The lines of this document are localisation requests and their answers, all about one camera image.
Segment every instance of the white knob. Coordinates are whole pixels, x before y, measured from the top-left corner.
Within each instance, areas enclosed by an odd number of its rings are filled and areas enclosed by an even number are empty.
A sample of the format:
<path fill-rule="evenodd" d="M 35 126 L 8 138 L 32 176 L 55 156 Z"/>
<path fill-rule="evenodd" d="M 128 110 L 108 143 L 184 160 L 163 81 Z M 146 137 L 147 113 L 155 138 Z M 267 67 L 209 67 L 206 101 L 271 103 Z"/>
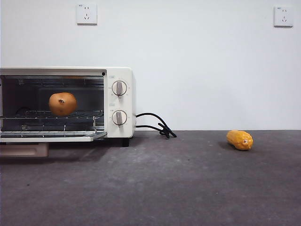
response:
<path fill-rule="evenodd" d="M 115 111 L 112 115 L 113 122 L 116 125 L 123 125 L 127 121 L 127 114 L 124 111 Z"/>
<path fill-rule="evenodd" d="M 122 96 L 127 91 L 127 85 L 123 81 L 116 81 L 112 85 L 112 91 L 117 96 Z"/>

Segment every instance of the oven rack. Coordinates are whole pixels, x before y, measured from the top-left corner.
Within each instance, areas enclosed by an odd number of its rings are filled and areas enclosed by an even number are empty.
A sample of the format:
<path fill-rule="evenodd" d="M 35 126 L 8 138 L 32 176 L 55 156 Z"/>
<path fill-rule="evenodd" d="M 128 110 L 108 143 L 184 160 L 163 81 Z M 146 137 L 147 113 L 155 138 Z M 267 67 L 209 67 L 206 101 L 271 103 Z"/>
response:
<path fill-rule="evenodd" d="M 0 116 L 0 119 L 98 119 L 103 117 L 102 110 L 92 110 L 92 111 L 75 111 L 74 113 L 67 116 L 57 116 L 53 115 L 51 111 L 26 111 L 23 114 L 16 114 L 13 116 Z"/>

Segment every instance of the oven foot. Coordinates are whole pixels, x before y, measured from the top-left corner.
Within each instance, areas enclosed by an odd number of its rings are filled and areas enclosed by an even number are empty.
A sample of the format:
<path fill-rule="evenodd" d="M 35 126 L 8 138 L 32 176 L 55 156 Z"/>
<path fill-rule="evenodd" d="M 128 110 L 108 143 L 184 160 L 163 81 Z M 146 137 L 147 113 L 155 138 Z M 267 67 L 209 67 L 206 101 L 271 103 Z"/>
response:
<path fill-rule="evenodd" d="M 129 138 L 122 138 L 122 146 L 123 147 L 128 147 L 130 144 L 130 139 Z"/>

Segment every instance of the white wall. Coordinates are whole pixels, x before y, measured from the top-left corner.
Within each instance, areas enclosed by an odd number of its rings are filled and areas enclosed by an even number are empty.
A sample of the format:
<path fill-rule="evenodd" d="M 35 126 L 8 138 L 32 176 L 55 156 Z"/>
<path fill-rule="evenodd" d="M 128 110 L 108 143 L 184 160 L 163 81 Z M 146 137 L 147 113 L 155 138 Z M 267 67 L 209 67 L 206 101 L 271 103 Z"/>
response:
<path fill-rule="evenodd" d="M 97 3 L 98 26 L 76 25 Z M 294 28 L 273 27 L 292 5 Z M 299 0 L 2 0 L 1 66 L 129 66 L 172 129 L 301 129 Z M 138 123 L 154 123 L 151 118 Z"/>

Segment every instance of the brown pear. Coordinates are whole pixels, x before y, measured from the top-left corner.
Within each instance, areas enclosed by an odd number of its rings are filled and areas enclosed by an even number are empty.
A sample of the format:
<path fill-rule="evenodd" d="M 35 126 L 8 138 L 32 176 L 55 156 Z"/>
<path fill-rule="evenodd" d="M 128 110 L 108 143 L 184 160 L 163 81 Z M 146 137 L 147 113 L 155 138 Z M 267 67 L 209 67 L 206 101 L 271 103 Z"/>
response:
<path fill-rule="evenodd" d="M 49 109 L 52 114 L 66 116 L 77 108 L 77 101 L 72 93 L 55 93 L 49 98 Z"/>

